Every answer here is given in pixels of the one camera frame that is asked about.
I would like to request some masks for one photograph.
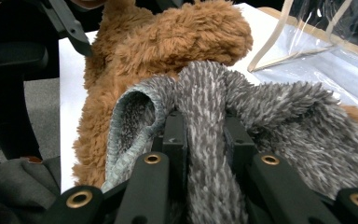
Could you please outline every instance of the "gray fur fabric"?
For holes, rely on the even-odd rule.
[[[300,82],[253,86],[219,63],[193,62],[179,80],[152,77],[117,101],[103,191],[130,177],[136,158],[150,150],[175,108],[188,133],[189,223],[247,222],[227,163],[223,126],[228,110],[253,134],[258,151],[285,157],[311,189],[335,198],[342,188],[358,188],[358,125],[332,92]]]

